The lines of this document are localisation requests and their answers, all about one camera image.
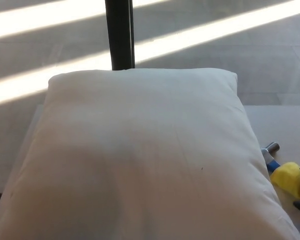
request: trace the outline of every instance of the pillow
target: pillow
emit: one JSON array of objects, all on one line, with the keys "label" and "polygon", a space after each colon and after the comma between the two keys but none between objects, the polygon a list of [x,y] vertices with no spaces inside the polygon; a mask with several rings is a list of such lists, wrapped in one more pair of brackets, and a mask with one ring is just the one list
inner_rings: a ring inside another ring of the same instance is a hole
[{"label": "pillow", "polygon": [[53,77],[0,240],[299,240],[236,89],[212,68]]}]

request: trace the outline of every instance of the floor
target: floor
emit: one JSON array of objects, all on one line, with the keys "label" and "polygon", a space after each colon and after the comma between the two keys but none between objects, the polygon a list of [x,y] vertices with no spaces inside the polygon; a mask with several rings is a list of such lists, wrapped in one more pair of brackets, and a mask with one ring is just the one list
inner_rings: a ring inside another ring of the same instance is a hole
[{"label": "floor", "polygon": [[[300,105],[300,0],[133,4],[137,68],[222,68],[238,74],[245,105]],[[104,10],[103,0],[0,0],[0,191],[47,80],[111,67]]]}]

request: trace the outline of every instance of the black pole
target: black pole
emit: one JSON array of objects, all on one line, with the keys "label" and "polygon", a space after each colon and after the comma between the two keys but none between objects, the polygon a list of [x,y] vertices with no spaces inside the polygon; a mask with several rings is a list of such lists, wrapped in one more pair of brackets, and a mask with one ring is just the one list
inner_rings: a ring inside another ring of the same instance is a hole
[{"label": "black pole", "polygon": [[105,0],[112,70],[135,68],[132,0]]}]

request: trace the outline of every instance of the yellow object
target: yellow object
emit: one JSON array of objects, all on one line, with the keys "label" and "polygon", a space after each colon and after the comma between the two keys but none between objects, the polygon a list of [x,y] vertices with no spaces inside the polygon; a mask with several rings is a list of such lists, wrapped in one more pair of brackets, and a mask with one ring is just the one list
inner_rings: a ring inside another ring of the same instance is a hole
[{"label": "yellow object", "polygon": [[300,166],[287,162],[278,167],[270,176],[271,182],[300,199]]}]

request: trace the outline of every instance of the sunlight streak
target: sunlight streak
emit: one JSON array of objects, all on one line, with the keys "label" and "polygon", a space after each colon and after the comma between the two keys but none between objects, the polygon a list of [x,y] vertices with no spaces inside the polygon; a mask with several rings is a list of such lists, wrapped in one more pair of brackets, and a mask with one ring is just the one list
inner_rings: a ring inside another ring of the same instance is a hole
[{"label": "sunlight streak", "polygon": [[[136,62],[148,61],[297,14],[300,14],[300,0],[289,1],[220,21],[188,28],[137,43],[135,45],[135,59]],[[54,75],[95,69],[111,70],[109,51],[59,63],[57,66],[49,66],[1,78],[0,104],[46,90],[48,80]]]},{"label": "sunlight streak", "polygon": [[[134,8],[168,0],[134,0]],[[0,38],[40,30],[106,13],[104,0],[62,0],[0,12]]]},{"label": "sunlight streak", "polygon": [[42,92],[51,77],[82,70],[111,70],[108,51],[0,79],[0,104]]},{"label": "sunlight streak", "polygon": [[136,44],[135,60],[148,61],[297,14],[300,14],[300,0],[293,0],[202,24]]}]

